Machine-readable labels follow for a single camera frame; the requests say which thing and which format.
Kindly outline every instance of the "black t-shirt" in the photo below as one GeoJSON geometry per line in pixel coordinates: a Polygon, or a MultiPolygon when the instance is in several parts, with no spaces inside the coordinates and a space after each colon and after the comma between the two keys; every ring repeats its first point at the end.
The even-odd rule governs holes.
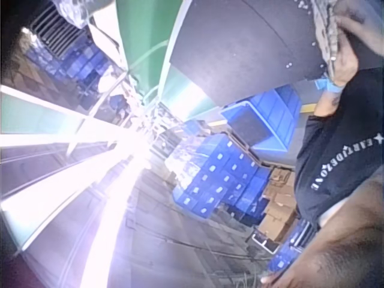
{"type": "Polygon", "coordinates": [[[360,71],[330,117],[310,116],[296,164],[300,214],[319,217],[383,164],[383,70],[360,71]]]}

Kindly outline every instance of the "hand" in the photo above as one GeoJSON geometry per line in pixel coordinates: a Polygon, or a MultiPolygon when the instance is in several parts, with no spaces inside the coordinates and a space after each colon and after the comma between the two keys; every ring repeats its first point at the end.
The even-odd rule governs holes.
{"type": "Polygon", "coordinates": [[[339,27],[355,34],[374,53],[384,56],[384,33],[379,27],[361,24],[347,16],[336,16],[339,27]]]}
{"type": "Polygon", "coordinates": [[[332,82],[339,87],[344,87],[356,74],[358,70],[358,59],[349,43],[345,33],[339,30],[338,53],[334,65],[334,76],[332,82]]]}

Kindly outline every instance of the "person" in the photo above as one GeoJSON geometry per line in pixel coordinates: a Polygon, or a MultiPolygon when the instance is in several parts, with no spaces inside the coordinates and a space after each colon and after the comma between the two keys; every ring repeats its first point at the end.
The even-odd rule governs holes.
{"type": "Polygon", "coordinates": [[[358,71],[343,32],[384,56],[383,30],[348,14],[337,23],[334,77],[296,164],[298,210],[318,233],[286,271],[263,277],[264,287],[384,287],[383,67],[358,71]]]}

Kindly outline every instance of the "forearm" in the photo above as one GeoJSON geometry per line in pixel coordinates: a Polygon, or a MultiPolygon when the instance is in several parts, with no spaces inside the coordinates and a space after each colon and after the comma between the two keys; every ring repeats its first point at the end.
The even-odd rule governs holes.
{"type": "Polygon", "coordinates": [[[318,117],[327,117],[333,115],[340,102],[341,92],[331,92],[325,90],[317,102],[314,109],[314,115],[318,117]]]}

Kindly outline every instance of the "worker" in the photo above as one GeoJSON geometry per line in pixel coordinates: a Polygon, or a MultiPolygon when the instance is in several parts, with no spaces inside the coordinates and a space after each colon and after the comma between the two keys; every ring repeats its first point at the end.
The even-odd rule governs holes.
{"type": "Polygon", "coordinates": [[[383,67],[358,71],[343,32],[384,56],[384,30],[348,14],[337,23],[334,77],[308,118],[296,166],[299,212],[318,233],[264,287],[384,287],[383,67]]]}

